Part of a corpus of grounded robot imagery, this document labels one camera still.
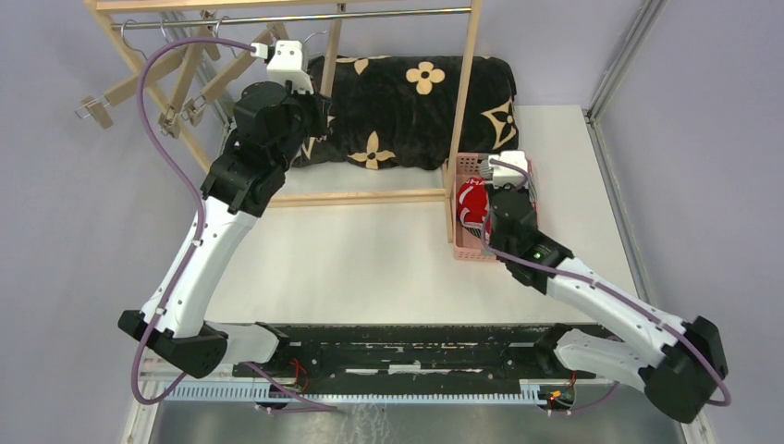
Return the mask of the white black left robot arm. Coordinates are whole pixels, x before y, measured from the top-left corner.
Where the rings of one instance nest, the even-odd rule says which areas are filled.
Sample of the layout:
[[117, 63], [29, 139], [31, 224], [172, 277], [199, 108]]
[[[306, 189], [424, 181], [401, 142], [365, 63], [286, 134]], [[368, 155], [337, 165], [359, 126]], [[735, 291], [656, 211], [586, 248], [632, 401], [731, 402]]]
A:
[[142, 308], [121, 314], [122, 331], [194, 378], [247, 361], [269, 376], [288, 370], [290, 350], [272, 328], [205, 315], [230, 259], [284, 185], [302, 145], [326, 135], [328, 108], [318, 92], [271, 81], [242, 92], [236, 127], [197, 192], [197, 213], [175, 262]]

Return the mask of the wooden hanger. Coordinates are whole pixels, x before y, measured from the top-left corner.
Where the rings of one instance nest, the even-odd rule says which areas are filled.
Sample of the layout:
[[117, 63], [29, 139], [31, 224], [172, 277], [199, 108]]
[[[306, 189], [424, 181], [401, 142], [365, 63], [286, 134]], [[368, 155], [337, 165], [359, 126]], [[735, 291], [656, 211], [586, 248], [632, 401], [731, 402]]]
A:
[[202, 52], [206, 51], [218, 54], [216, 45], [213, 43], [193, 43], [183, 45], [178, 48], [182, 52], [182, 62], [180, 63], [174, 81], [172, 92], [169, 94], [165, 109], [158, 118], [160, 132], [172, 139], [177, 139], [180, 135], [179, 115], [186, 101], [192, 81], [196, 71], [202, 61]]
[[[81, 101], [81, 106], [75, 110], [77, 117], [81, 119], [92, 117], [101, 128], [108, 129], [113, 125], [113, 120], [106, 108], [108, 106], [120, 105], [137, 95], [140, 73], [143, 71], [144, 66], [147, 65], [148, 57], [142, 50], [130, 45], [125, 37], [125, 28], [134, 21], [132, 18], [122, 22], [120, 27], [116, 29], [114, 27], [115, 22], [110, 14], [97, 10], [94, 10], [92, 14], [106, 36], [133, 70], [133, 74], [130, 77], [105, 90], [101, 96], [97, 98], [92, 96], [85, 97]], [[149, 66], [147, 75], [144, 78], [144, 87], [152, 91], [153, 98], [159, 102], [162, 111], [165, 109], [168, 100], [165, 94], [159, 90], [157, 82], [179, 67], [182, 62], [182, 52], [178, 50], [179, 47], [181, 46], [171, 49], [158, 57]]]
[[[258, 34], [251, 43], [263, 43], [270, 47], [278, 40], [287, 40], [288, 32], [282, 22], [274, 22]], [[238, 50], [236, 56], [221, 70], [219, 70], [194, 97], [186, 101], [181, 109], [180, 116], [192, 126], [198, 126], [202, 121], [204, 109], [214, 104], [224, 95], [227, 95], [228, 85], [237, 80], [258, 57], [246, 50]]]

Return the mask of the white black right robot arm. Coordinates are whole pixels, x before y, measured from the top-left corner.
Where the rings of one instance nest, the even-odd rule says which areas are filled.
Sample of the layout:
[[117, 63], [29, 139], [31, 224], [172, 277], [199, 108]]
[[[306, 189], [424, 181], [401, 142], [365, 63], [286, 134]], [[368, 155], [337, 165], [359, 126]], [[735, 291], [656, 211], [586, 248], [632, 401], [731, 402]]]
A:
[[610, 379], [637, 389], [661, 413], [684, 424], [707, 405], [730, 406], [727, 358], [712, 321], [702, 316], [686, 321], [600, 277], [538, 228], [525, 188], [485, 189], [484, 246], [521, 285], [579, 310], [611, 335], [553, 327], [533, 354], [540, 373], [554, 377], [569, 369]]

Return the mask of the navy striped underwear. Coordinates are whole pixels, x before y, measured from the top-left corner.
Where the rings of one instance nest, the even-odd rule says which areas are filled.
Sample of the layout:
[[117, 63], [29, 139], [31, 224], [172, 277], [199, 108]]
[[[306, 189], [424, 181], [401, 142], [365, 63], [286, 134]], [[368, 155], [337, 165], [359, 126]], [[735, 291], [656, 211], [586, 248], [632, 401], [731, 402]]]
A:
[[487, 239], [489, 236], [489, 232], [486, 228], [482, 225], [469, 225], [462, 227], [466, 232], [471, 234], [476, 239]]

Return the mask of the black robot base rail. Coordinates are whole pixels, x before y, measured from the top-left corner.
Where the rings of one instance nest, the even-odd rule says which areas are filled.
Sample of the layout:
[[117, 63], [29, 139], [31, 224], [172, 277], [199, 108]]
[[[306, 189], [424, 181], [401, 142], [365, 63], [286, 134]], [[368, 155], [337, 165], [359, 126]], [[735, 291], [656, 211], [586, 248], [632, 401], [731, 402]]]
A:
[[526, 380], [590, 380], [548, 346], [566, 325], [278, 324], [261, 369], [307, 395], [517, 394]]

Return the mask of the red underwear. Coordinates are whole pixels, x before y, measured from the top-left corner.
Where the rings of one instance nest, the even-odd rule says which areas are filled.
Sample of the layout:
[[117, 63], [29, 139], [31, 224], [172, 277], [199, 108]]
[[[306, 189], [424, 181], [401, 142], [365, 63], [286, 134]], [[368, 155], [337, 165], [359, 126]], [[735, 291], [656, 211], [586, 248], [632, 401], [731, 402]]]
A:
[[458, 188], [456, 216], [460, 224], [468, 228], [481, 228], [489, 208], [485, 180], [469, 177]]

